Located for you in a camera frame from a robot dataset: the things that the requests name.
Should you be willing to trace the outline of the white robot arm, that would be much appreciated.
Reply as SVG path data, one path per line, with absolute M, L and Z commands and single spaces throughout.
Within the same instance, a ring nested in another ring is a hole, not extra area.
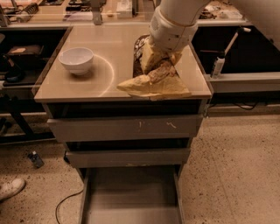
M 202 11 L 212 0 L 161 0 L 150 21 L 143 47 L 145 74 L 169 53 L 181 53 L 198 29 Z M 280 49 L 280 0 L 230 0 L 230 3 Z

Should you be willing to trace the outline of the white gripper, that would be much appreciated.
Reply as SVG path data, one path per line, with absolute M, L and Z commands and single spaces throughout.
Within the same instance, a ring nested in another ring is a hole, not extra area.
M 150 21 L 150 40 L 144 43 L 140 59 L 143 73 L 148 74 L 166 56 L 165 52 L 171 53 L 170 59 L 175 66 L 182 57 L 180 51 L 192 41 L 197 29 L 197 24 L 183 26 L 169 21 L 157 7 Z

